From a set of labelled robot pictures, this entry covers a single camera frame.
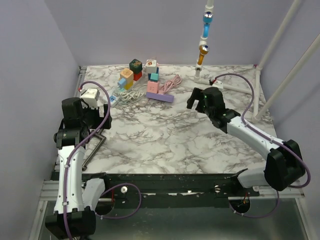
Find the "purple USB power strip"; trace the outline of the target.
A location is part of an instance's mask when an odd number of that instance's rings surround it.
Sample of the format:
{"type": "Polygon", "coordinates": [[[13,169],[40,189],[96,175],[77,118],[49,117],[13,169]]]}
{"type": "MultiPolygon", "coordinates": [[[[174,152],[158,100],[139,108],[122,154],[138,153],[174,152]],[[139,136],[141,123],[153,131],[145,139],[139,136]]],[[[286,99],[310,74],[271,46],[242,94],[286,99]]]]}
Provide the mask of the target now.
{"type": "Polygon", "coordinates": [[[170,94],[159,94],[159,93],[152,93],[152,92],[147,92],[145,96],[148,99],[158,100],[158,101],[167,102],[167,103],[173,103],[175,98],[173,95],[170,95],[170,94]]]}

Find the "teal plug adapter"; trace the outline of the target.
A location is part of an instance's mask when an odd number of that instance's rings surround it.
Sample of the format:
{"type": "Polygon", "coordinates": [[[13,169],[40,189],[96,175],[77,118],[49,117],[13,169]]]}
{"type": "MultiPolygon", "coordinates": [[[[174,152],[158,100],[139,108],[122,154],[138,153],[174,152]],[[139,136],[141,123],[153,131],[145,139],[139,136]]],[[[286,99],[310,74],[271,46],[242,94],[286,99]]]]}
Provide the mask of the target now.
{"type": "Polygon", "coordinates": [[[152,82],[158,82],[159,81],[159,74],[158,73],[151,73],[149,80],[152,82]]]}

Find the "yellow cube socket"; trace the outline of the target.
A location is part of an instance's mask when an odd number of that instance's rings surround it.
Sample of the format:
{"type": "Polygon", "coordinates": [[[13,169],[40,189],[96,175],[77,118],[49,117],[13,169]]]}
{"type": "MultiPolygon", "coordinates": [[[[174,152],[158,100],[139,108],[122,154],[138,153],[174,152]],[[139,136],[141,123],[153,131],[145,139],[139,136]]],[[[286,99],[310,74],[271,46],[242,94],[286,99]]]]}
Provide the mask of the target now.
{"type": "Polygon", "coordinates": [[[126,82],[126,85],[124,86],[124,89],[128,91],[128,90],[133,86],[133,84],[134,84],[134,81],[133,81],[133,80],[130,81],[130,82],[127,81],[127,82],[126,82]]]}

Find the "light blue plug adapter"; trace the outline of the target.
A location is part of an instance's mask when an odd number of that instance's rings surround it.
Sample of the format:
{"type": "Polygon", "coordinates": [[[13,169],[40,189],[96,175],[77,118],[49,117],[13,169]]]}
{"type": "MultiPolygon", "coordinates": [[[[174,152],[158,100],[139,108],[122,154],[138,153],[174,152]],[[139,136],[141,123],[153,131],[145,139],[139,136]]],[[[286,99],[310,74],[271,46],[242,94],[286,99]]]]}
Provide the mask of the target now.
{"type": "Polygon", "coordinates": [[[118,82],[117,85],[120,89],[124,88],[127,84],[127,80],[125,78],[121,78],[118,82]]]}

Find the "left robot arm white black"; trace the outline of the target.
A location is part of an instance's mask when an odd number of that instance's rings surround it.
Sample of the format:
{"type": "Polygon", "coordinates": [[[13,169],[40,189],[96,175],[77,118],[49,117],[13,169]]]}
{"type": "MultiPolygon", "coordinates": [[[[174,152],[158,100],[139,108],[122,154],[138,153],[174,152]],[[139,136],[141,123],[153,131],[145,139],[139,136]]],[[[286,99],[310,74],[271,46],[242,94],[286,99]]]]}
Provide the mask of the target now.
{"type": "Polygon", "coordinates": [[[96,230],[95,208],[99,197],[110,194],[111,185],[104,173],[82,182],[86,144],[100,129],[111,128],[110,105],[91,107],[80,97],[61,102],[63,118],[53,140],[58,149],[58,194],[53,214],[45,218],[45,226],[59,240],[92,235],[96,230]]]}

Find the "red cube socket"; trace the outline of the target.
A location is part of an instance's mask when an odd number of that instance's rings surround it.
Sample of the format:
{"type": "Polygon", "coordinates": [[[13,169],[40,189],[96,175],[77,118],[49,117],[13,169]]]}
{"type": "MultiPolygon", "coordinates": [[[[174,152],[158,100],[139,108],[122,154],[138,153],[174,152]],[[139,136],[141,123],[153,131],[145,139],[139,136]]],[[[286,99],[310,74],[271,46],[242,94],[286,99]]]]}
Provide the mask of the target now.
{"type": "Polygon", "coordinates": [[[138,81],[142,77],[143,73],[140,71],[139,73],[133,74],[133,80],[138,81]]]}

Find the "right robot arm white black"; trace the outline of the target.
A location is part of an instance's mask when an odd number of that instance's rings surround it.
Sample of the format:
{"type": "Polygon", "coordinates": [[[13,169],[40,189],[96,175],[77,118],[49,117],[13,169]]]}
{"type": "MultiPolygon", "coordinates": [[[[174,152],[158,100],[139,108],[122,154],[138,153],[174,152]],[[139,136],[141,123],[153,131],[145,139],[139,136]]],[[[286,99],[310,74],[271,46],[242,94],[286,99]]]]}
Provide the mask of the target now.
{"type": "Polygon", "coordinates": [[[233,175],[230,191],[234,195],[241,196],[248,188],[256,186],[282,191],[306,173],[295,141],[267,136],[251,123],[244,122],[237,111],[226,108],[223,94],[217,87],[195,87],[186,107],[191,109],[195,101],[198,101],[196,111],[206,114],[214,127],[240,139],[265,160],[263,168],[244,169],[233,175]]]}

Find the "blue cube socket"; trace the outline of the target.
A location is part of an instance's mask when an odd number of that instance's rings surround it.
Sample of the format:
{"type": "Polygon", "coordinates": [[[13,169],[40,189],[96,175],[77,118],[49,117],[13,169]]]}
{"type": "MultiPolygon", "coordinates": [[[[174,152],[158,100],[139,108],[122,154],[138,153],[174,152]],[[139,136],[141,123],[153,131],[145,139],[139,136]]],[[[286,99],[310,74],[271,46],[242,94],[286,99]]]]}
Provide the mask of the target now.
{"type": "Polygon", "coordinates": [[[158,73],[159,73],[159,67],[158,67],[158,66],[156,67],[155,70],[153,69],[152,71],[151,71],[151,70],[148,71],[148,72],[147,72],[148,80],[151,79],[151,75],[152,75],[152,74],[158,74],[158,73]]]}

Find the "beige cube socket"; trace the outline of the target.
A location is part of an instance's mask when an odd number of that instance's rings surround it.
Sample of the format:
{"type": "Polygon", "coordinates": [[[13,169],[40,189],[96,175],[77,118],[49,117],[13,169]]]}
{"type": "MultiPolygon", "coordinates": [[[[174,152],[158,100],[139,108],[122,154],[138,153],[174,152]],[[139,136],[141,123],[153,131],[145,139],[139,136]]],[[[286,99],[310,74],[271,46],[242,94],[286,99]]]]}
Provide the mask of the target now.
{"type": "Polygon", "coordinates": [[[120,79],[125,79],[127,82],[132,82],[134,80],[134,72],[129,68],[124,68],[119,75],[120,79]]]}

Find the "white power strip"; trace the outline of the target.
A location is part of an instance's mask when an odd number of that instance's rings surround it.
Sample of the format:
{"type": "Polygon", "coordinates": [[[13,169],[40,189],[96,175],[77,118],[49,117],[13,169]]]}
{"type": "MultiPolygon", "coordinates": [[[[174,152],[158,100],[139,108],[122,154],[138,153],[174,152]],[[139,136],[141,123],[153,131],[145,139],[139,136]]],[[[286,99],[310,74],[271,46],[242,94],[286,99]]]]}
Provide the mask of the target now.
{"type": "Polygon", "coordinates": [[[138,80],[133,82],[133,86],[129,90],[125,90],[125,88],[119,88],[117,83],[117,86],[113,89],[110,96],[111,106],[133,104],[140,101],[146,94],[141,90],[141,88],[145,86],[146,84],[142,84],[142,82],[138,80]]]}

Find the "white tiger cube socket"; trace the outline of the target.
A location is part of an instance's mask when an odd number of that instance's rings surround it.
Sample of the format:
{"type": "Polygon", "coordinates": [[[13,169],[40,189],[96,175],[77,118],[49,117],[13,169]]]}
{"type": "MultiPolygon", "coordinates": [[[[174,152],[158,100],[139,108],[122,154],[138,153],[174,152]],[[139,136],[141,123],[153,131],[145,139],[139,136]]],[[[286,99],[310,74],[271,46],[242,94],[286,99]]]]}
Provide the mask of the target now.
{"type": "Polygon", "coordinates": [[[155,70],[158,67],[158,63],[156,59],[148,59],[145,64],[145,72],[155,70]]]}

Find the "blue orange pipe stand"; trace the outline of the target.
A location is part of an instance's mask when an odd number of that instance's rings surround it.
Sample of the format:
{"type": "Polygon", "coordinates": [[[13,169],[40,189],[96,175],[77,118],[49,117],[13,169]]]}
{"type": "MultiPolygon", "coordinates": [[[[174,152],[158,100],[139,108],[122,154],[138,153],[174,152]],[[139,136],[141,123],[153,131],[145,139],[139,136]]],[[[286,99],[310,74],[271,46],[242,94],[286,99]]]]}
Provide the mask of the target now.
{"type": "Polygon", "coordinates": [[[207,44],[207,40],[209,37],[210,26],[213,21],[213,10],[214,10],[214,0],[208,0],[205,5],[205,11],[202,15],[203,30],[202,30],[202,34],[200,36],[200,40],[198,44],[199,55],[195,65],[195,75],[194,75],[194,78],[196,80],[200,79],[200,73],[202,71],[204,58],[210,51],[210,48],[207,44]]]}

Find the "white PVC pipe frame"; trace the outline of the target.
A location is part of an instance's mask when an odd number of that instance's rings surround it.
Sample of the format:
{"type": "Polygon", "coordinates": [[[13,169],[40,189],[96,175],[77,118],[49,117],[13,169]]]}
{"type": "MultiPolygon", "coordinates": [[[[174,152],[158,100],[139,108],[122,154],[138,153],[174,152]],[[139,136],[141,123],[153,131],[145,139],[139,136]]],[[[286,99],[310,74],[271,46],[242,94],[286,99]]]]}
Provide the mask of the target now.
{"type": "Polygon", "coordinates": [[[320,121],[320,2],[297,0],[272,52],[265,51],[261,82],[277,126],[320,121]]]}

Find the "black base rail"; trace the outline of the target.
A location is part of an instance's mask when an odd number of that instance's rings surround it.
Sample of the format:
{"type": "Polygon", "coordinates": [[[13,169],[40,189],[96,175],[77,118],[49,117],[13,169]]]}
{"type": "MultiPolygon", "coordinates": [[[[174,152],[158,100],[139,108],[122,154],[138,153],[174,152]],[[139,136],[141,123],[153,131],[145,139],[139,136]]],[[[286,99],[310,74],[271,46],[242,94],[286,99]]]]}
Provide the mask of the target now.
{"type": "Polygon", "coordinates": [[[80,189],[101,179],[104,190],[98,215],[124,219],[140,209],[228,208],[229,198],[257,197],[252,188],[236,182],[234,174],[84,173],[80,189]]]}

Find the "pink cube socket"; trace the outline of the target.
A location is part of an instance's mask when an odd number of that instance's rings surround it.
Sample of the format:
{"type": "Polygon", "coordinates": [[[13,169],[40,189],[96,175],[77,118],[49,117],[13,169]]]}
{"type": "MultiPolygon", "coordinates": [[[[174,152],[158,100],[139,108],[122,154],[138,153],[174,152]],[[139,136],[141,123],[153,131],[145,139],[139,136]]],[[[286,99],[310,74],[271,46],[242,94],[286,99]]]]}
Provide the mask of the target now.
{"type": "Polygon", "coordinates": [[[159,83],[158,81],[155,82],[155,81],[149,80],[149,81],[147,82],[147,89],[146,89],[146,91],[147,91],[148,93],[157,94],[157,93],[159,92],[159,88],[160,88],[160,83],[159,83]]]}

